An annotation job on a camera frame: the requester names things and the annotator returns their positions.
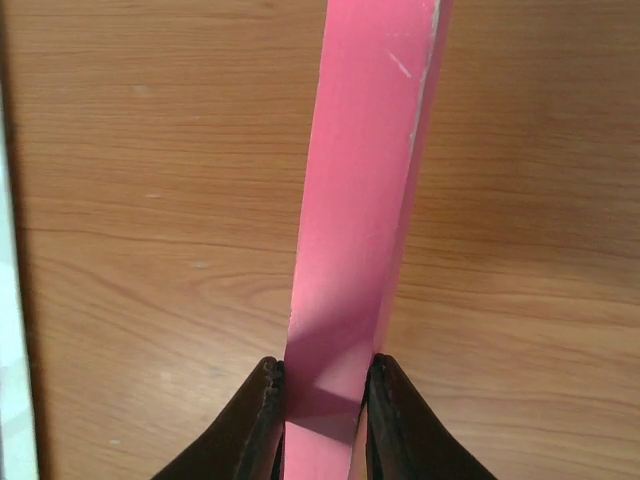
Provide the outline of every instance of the wooden table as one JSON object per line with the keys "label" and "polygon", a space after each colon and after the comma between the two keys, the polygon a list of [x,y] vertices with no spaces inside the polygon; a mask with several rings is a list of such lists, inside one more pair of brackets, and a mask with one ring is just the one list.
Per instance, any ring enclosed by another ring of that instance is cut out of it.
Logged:
{"label": "wooden table", "polygon": [[[324,2],[7,0],[44,478],[285,340]],[[640,476],[640,2],[458,0],[388,342],[499,478]]]}

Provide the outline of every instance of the pink strip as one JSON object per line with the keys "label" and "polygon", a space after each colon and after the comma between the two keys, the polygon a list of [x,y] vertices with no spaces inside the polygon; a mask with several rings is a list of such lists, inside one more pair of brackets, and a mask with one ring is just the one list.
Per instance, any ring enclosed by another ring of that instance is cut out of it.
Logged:
{"label": "pink strip", "polygon": [[285,479],[348,477],[451,8],[450,0],[329,0],[285,352]]}

